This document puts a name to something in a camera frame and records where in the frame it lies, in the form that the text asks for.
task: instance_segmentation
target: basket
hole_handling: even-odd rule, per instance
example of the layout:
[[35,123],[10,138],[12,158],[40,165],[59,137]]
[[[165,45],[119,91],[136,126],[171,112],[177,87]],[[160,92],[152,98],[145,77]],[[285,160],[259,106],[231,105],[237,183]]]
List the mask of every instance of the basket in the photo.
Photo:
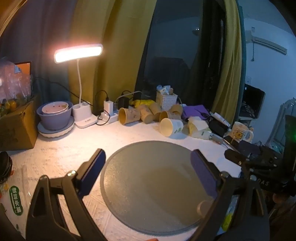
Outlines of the basket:
[[161,93],[156,93],[156,103],[161,106],[161,110],[169,110],[177,102],[178,96],[176,94],[172,95],[162,95]]

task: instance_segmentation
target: purple paper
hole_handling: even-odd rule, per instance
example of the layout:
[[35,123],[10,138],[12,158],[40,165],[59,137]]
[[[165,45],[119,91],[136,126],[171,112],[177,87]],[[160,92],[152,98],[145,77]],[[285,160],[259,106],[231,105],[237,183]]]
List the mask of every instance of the purple paper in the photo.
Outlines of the purple paper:
[[186,119],[191,116],[199,116],[202,120],[205,120],[206,117],[202,116],[201,113],[210,115],[210,113],[206,110],[206,108],[203,105],[184,106],[182,117],[183,119]]

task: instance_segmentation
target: cardboard box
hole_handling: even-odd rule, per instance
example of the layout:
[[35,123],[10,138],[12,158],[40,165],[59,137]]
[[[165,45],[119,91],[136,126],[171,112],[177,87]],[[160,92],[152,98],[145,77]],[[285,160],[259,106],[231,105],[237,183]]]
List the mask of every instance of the cardboard box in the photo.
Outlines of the cardboard box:
[[38,97],[0,118],[0,151],[34,148],[39,117],[36,110],[40,106]]

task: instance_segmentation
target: wall outlet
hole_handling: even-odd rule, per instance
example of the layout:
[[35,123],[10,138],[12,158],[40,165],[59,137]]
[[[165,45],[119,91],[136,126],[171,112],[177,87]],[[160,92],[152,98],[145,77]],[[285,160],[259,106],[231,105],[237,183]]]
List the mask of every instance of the wall outlet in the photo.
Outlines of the wall outlet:
[[252,82],[252,77],[250,77],[250,76],[246,76],[246,81],[245,81],[245,83],[248,84],[248,85],[250,85],[251,82]]

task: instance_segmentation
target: round gray placemat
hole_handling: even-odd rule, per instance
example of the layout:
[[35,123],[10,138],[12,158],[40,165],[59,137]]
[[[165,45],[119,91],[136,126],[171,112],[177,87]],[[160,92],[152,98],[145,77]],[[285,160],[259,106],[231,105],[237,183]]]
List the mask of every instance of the round gray placemat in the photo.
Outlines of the round gray placemat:
[[190,163],[191,151],[169,142],[144,141],[115,152],[100,179],[110,212],[150,235],[174,235],[196,227],[197,206],[209,200]]

